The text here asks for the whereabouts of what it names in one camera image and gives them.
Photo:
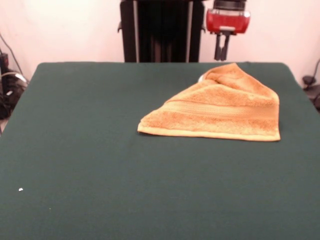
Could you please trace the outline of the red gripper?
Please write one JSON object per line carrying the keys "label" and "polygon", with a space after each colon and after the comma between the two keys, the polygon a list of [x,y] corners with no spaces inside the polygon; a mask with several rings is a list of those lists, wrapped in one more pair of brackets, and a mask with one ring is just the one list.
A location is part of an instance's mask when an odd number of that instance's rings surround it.
{"label": "red gripper", "polygon": [[214,59],[225,61],[227,59],[230,35],[225,35],[224,46],[221,48],[222,32],[244,34],[249,26],[251,13],[249,11],[208,9],[206,12],[206,28],[210,33],[216,34]]}

